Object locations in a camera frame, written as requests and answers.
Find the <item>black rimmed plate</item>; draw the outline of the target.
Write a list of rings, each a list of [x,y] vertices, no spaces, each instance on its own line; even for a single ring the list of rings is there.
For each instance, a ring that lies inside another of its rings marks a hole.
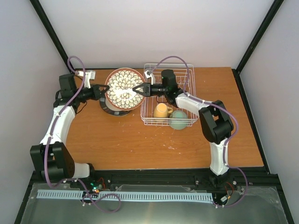
[[[132,112],[116,108],[106,98],[100,98],[99,104],[104,112],[113,116],[125,116]]]

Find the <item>floral patterned plate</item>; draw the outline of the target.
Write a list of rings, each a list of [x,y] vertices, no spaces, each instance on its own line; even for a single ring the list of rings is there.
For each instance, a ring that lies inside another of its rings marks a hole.
[[[112,71],[106,78],[105,84],[109,86],[105,97],[115,108],[130,111],[139,107],[144,96],[133,91],[133,88],[145,83],[140,72],[132,68],[120,68]]]

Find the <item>yellow mug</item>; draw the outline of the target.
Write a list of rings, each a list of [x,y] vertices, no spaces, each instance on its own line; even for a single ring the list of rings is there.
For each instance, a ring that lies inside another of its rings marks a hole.
[[[154,118],[167,118],[171,113],[173,113],[173,109],[167,106],[165,103],[159,103],[153,112]]]

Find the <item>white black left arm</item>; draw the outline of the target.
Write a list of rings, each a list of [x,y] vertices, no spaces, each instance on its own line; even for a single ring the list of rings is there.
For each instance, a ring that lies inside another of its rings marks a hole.
[[[37,178],[44,181],[81,178],[87,188],[96,185],[97,176],[90,163],[76,163],[65,144],[67,135],[78,113],[81,103],[88,100],[99,100],[109,89],[107,85],[91,84],[95,79],[95,71],[79,71],[78,76],[83,82],[76,86],[74,75],[66,74],[59,77],[60,90],[56,92],[53,104],[53,117],[46,135],[38,145],[32,146],[30,156]]]

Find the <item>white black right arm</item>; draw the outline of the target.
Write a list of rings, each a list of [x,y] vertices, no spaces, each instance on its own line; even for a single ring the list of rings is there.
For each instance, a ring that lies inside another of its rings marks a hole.
[[[173,70],[163,70],[161,76],[160,84],[142,83],[133,87],[133,91],[144,97],[164,96],[170,105],[199,116],[202,133],[211,149],[210,171],[205,181],[214,188],[220,187],[228,179],[227,147],[234,129],[231,114],[222,101],[205,101],[181,89]]]

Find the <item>black left frame post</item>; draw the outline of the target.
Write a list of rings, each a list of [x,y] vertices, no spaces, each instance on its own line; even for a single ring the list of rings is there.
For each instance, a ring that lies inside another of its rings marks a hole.
[[[40,1],[39,0],[30,0],[30,3],[32,5],[33,9],[35,10],[36,14],[38,15],[41,23],[43,24],[45,30],[47,31],[50,39],[52,40],[52,42],[54,44],[54,46],[56,47],[61,59],[63,60],[65,66],[66,66],[66,68],[68,69],[68,71],[70,73],[73,73],[73,71],[71,70],[71,69],[73,69],[72,64],[70,64],[71,67],[69,68],[68,63],[67,63],[67,60],[68,60],[69,57],[68,57],[64,47],[62,46],[62,44],[61,44],[61,42],[60,42],[60,40],[59,40],[59,38],[58,38],[58,36],[55,32],[50,20],[49,20],[44,8],[42,7],[42,5],[40,3]]]

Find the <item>black frame post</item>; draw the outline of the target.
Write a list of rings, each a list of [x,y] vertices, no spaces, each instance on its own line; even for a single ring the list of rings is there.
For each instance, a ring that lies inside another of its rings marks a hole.
[[[238,75],[241,74],[242,70],[244,69],[245,65],[247,64],[248,60],[252,56],[255,48],[259,44],[260,40],[262,39],[263,35],[265,34],[267,28],[271,24],[272,20],[274,19],[275,15],[279,11],[280,7],[282,6],[284,0],[274,0],[271,7],[269,8],[268,12],[266,13],[263,21],[261,22],[258,30],[256,31],[254,37],[252,38],[249,46],[247,47],[244,55],[242,56],[238,66],[236,67],[236,73]]]
[[[44,8],[42,7],[42,5],[40,3],[40,1],[39,0],[30,0],[30,3],[32,5],[33,9],[35,10],[36,14],[38,15],[41,23],[43,24],[45,30],[47,31],[50,39],[52,40],[52,42],[54,44],[54,46],[56,47],[61,59],[63,60],[65,66],[66,66],[66,68],[68,69],[68,71],[70,73],[73,73],[73,71],[71,70],[71,69],[73,69],[72,64],[70,64],[71,67],[69,68],[68,63],[67,63],[67,60],[68,60],[69,57],[68,57],[64,47],[62,46],[62,44],[61,44],[61,42],[60,42],[60,40],[59,40],[59,38],[58,38],[58,36],[55,32],[50,20],[49,20]]]

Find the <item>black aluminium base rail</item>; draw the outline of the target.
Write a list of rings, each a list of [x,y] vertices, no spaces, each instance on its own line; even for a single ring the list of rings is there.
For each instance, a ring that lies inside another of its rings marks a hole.
[[[275,186],[281,188],[278,175],[270,174],[264,167],[241,168],[245,173],[249,187]],[[228,175],[216,183],[211,178],[211,172],[207,168],[200,169],[165,169],[165,170],[97,170],[91,178],[81,180],[91,189],[90,182],[95,184],[105,183],[105,188],[114,190],[121,185],[170,185],[183,186],[195,190],[206,190],[208,192],[224,191],[224,186],[230,183],[233,189],[244,187],[245,178],[237,169],[231,169]]]

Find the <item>black right frame post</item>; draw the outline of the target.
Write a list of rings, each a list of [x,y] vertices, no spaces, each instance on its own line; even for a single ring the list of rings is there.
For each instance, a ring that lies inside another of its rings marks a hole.
[[[241,74],[242,70],[244,69],[245,65],[247,64],[248,60],[252,56],[255,48],[259,44],[260,40],[262,39],[263,35],[265,34],[267,28],[271,24],[272,20],[274,19],[275,15],[279,11],[280,7],[282,6],[284,0],[274,0],[271,7],[269,8],[268,12],[266,13],[263,21],[261,22],[258,30],[256,31],[254,37],[252,38],[249,46],[247,47],[244,55],[242,56],[238,66],[236,67],[236,73],[238,75]]]

